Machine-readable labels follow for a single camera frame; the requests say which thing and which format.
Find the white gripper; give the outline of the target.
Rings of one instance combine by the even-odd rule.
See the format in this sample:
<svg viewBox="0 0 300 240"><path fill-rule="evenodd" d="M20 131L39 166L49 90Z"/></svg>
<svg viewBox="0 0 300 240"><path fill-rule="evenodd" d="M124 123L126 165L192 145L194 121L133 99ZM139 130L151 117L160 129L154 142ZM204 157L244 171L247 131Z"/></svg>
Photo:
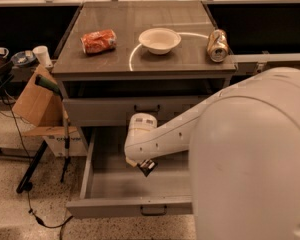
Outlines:
<svg viewBox="0 0 300 240"><path fill-rule="evenodd" d="M129 123L128 136L139 137L141 135L149 134L151 131L157 128L157 119L147 113L134 114ZM128 157L126 162L132 167L136 167L138 163Z"/></svg>

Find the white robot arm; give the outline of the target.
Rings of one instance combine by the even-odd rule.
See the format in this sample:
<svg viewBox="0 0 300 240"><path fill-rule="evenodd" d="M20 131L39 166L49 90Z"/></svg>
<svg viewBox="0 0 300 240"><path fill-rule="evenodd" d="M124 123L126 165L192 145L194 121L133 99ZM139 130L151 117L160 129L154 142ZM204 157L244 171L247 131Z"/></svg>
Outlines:
<svg viewBox="0 0 300 240"><path fill-rule="evenodd" d="M149 170L180 151L197 240L300 240L300 70L264 71L164 125L131 118L129 164Z"/></svg>

